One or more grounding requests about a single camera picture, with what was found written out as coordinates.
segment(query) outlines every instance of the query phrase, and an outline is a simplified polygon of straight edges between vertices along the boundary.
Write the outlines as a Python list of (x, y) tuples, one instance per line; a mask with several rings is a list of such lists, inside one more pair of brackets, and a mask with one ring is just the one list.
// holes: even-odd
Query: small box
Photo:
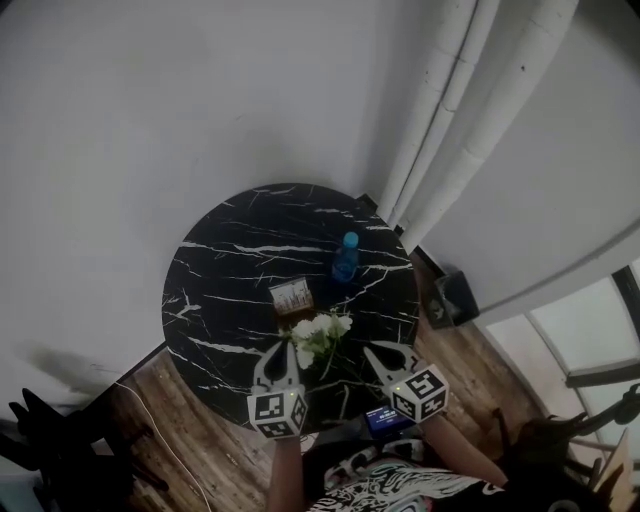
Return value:
[(416, 423), (442, 411), (449, 402), (449, 383), (432, 364), (389, 386), (391, 406)]
[(249, 395), (249, 422), (268, 439), (300, 435), (307, 416), (307, 403), (298, 388)]

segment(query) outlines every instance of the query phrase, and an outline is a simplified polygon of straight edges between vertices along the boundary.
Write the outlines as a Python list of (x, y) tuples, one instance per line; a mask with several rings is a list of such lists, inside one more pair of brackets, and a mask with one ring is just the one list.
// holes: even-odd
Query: black bin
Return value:
[(462, 271), (436, 279), (435, 290), (423, 295), (422, 305), (433, 329), (457, 327), (480, 314)]

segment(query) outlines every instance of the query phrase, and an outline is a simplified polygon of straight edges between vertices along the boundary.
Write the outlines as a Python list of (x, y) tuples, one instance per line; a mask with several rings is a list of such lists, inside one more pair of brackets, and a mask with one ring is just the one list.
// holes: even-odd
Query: round table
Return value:
[[(348, 231), (360, 238), (354, 279), (331, 279)], [(386, 399), (363, 342), (412, 344), (418, 323), (413, 267), (398, 236), (365, 204), (317, 185), (248, 190), (203, 217), (169, 268), (162, 321), (169, 352), (191, 390), (212, 410), (249, 426), (246, 397), (260, 356), (280, 340), (269, 288), (305, 277), (314, 309), (353, 318), (341, 349), (349, 364), (300, 371), (305, 432), (331, 428)]]

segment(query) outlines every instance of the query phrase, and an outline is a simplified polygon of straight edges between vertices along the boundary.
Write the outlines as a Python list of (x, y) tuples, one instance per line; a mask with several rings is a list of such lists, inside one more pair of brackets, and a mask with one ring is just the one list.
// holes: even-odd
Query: person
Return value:
[[(369, 448), (328, 471), (322, 468), (323, 492), (319, 496), (305, 492), (314, 487), (305, 480), (320, 464), (304, 465), (298, 438), (277, 441), (267, 512), (513, 509), (509, 493), (504, 491), (505, 474), (447, 419), (436, 415), (420, 427), (425, 447), (433, 449), (444, 468), (420, 465), (416, 458), (423, 458), (423, 453), (415, 443), (411, 453), (405, 450), (402, 454), (385, 447)], [(344, 447), (339, 451), (343, 458), (349, 455)], [(317, 452), (325, 456), (329, 447)]]

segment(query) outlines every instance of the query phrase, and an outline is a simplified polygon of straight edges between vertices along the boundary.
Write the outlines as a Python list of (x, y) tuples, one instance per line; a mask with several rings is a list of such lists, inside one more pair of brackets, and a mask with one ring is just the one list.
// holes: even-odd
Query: phone screen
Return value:
[(373, 438), (380, 438), (414, 425), (409, 418), (384, 405), (365, 414), (369, 432)]

